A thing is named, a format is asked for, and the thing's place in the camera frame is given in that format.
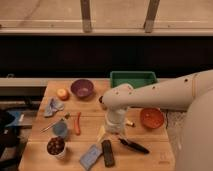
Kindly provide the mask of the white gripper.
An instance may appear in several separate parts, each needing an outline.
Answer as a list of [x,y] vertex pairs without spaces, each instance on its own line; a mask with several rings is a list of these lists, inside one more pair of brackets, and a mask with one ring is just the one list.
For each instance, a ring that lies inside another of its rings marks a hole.
[[111,134],[124,134],[125,133],[125,115],[127,109],[109,109],[105,115],[105,125],[101,126],[97,135],[97,142],[100,142],[104,137],[106,131]]

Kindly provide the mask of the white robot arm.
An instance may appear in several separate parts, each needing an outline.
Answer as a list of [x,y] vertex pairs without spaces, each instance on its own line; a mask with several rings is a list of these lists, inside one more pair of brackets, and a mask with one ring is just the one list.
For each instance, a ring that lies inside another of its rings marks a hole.
[[125,83],[103,94],[105,130],[121,132],[129,107],[185,111],[175,171],[213,171],[213,69],[133,88]]

